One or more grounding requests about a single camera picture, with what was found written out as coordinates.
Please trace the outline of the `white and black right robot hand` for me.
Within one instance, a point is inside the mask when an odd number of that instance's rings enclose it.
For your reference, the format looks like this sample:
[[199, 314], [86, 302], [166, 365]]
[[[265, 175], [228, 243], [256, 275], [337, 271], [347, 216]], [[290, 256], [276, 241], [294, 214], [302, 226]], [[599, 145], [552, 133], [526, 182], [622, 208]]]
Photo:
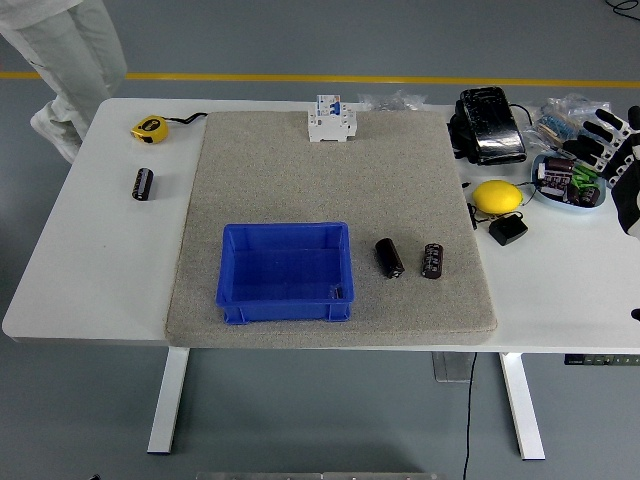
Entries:
[[639, 238], [639, 106], [627, 119], [608, 110], [595, 110], [597, 121], [584, 121], [576, 139], [562, 148], [593, 167], [611, 190], [618, 222], [625, 234]]

